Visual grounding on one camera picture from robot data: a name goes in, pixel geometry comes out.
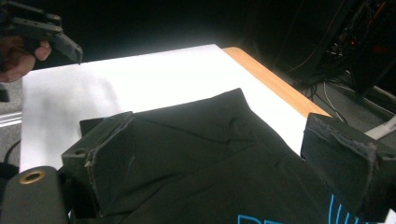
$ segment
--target gray floor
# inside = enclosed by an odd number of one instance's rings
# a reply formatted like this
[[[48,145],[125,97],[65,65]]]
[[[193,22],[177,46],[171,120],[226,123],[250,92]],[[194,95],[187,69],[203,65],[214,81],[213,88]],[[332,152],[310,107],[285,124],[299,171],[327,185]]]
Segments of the gray floor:
[[[291,82],[289,78],[279,73],[277,74],[288,83]],[[0,115],[21,111],[21,81],[6,84],[6,88],[9,90],[11,102],[0,103]],[[318,84],[318,95],[326,101],[328,105],[330,101],[333,107],[345,117],[350,126],[362,132],[367,132],[393,117],[389,112],[368,101],[358,102],[353,91],[334,86],[330,83],[325,85],[323,83]],[[314,102],[335,118],[337,117],[333,110],[321,102],[318,97],[314,97]],[[2,143],[0,148],[0,160],[5,157],[7,150],[19,139],[21,139],[20,124],[0,128],[0,142]],[[396,148],[396,132],[387,135],[380,141],[389,147]],[[17,146],[11,153],[9,162],[18,165],[20,161],[19,157],[20,146]]]

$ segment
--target human hand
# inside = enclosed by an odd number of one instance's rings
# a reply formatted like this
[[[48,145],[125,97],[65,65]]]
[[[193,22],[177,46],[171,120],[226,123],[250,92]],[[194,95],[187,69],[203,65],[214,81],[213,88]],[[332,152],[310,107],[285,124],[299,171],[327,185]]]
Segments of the human hand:
[[[3,58],[0,82],[13,82],[28,74],[35,66],[35,58],[44,61],[51,53],[50,43],[42,40],[35,56],[23,49],[23,39],[11,36],[0,39],[0,54]]]

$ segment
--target table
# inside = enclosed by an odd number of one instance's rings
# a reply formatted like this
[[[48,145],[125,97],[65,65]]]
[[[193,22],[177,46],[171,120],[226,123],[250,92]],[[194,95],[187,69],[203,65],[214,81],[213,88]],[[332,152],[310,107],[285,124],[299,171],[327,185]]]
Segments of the table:
[[[82,119],[179,105],[236,88],[297,154],[307,113],[325,114],[237,48],[209,45],[36,70],[23,78],[21,171],[60,168],[62,153],[80,138]]]

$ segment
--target wooden table edge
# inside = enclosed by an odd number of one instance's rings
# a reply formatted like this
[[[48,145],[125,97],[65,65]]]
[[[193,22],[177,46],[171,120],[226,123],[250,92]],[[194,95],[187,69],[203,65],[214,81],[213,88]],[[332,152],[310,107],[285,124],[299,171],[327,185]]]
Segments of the wooden table edge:
[[[308,117],[309,113],[330,116],[243,50],[235,47],[223,50],[305,118]]]

